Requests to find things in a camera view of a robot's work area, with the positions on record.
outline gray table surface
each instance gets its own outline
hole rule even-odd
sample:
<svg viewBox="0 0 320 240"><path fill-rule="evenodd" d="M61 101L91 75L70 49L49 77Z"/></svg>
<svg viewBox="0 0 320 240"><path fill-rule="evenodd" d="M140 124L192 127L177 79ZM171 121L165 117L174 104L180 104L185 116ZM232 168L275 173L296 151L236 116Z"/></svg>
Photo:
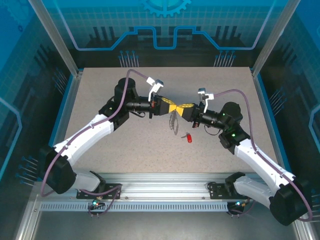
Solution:
<svg viewBox="0 0 320 240"><path fill-rule="evenodd" d="M73 135L98 113L114 95L119 79L126 76L127 68L85 68L68 124L66 138ZM265 118L248 67L140 67L138 71L164 82L161 95L176 104L199 103L198 89L220 93L240 89L248 97L252 113L255 143L276 160ZM136 90L147 96L149 85L132 73ZM249 133L247 108L243 97L229 93L209 103L210 110L219 112L226 102L240 104L241 126ZM252 172L239 158L224 149L218 136L208 135L204 127L192 128L192 123L178 117L179 132L169 128L170 114L149 119L130 118L119 129L101 139L89 149L76 168L98 173L225 173ZM192 143L181 138L191 133Z"/></svg>

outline glass panel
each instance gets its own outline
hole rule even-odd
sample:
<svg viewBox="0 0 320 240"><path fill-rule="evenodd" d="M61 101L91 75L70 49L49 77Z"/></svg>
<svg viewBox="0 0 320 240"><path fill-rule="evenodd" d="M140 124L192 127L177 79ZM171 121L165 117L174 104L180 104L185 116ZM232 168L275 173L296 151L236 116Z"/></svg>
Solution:
<svg viewBox="0 0 320 240"><path fill-rule="evenodd" d="M27 0L0 1L0 16L0 239L13 239L70 72Z"/></svg>
<svg viewBox="0 0 320 240"><path fill-rule="evenodd" d="M80 68L246 67L254 64L286 2L45 0L44 4Z"/></svg>
<svg viewBox="0 0 320 240"><path fill-rule="evenodd" d="M261 70L292 172L311 181L320 220L320 2L301 0Z"/></svg>

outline yellow object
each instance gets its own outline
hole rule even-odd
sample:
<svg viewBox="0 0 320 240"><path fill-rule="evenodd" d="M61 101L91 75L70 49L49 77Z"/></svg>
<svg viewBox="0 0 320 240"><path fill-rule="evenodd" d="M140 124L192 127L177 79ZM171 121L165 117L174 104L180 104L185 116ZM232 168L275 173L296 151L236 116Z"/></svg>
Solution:
<svg viewBox="0 0 320 240"><path fill-rule="evenodd" d="M164 101L164 102L167 103L167 104L174 104L174 105L176 105L173 101L171 101L171 100L169 100L169 99L167 99L167 98L165 98L165 97L162 97L161 99L162 99L162 101Z"/></svg>
<svg viewBox="0 0 320 240"><path fill-rule="evenodd" d="M168 98L162 97L161 99L165 103L169 104L169 113L176 110L181 117L182 117L182 114L184 113L184 109L194 107L193 103L184 103L184 104L177 106L173 101L169 100Z"/></svg>
<svg viewBox="0 0 320 240"><path fill-rule="evenodd" d="M182 117L182 114L184 113L184 109L189 109L189 108L193 108L193 107L194 107L193 103L185 103L185 104L181 104L181 105L177 106L176 111Z"/></svg>
<svg viewBox="0 0 320 240"><path fill-rule="evenodd" d="M169 113L171 113L172 111L176 110L176 108L177 108L177 105L175 105L175 104L170 104L170 106L169 106Z"/></svg>

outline red object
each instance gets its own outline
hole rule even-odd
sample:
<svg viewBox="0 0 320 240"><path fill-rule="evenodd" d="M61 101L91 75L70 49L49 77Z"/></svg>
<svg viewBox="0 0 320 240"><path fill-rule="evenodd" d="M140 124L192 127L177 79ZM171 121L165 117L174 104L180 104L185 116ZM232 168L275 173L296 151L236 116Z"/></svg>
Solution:
<svg viewBox="0 0 320 240"><path fill-rule="evenodd" d="M192 137L190 133L186 135L186 139L188 140L188 143L192 143Z"/></svg>

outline black mounting bracket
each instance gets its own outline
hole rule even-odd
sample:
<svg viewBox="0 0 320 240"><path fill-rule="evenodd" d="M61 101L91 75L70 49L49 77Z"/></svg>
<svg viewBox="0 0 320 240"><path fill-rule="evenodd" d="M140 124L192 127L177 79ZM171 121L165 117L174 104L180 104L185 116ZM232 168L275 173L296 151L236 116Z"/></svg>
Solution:
<svg viewBox="0 0 320 240"><path fill-rule="evenodd" d="M116 187L118 185L121 185L121 184L120 183L106 183L104 185L103 192L106 192L106 191L108 191L110 189L113 189L114 187ZM114 197L115 197L115 199L120 199L120 193L121 193L121 188L120 188L119 191L114 190L114 191L112 191L112 192L110 192L110 193L108 193L106 195L103 195L102 199L111 199L112 200L112 199L114 199ZM96 198L97 198L97 196L92 196L92 195L86 194L86 193L84 193L83 191L80 191L80 190L76 193L76 199L94 200Z"/></svg>
<svg viewBox="0 0 320 240"><path fill-rule="evenodd" d="M236 192L229 193L224 183L209 182L207 188L211 200L246 200L248 197Z"/></svg>

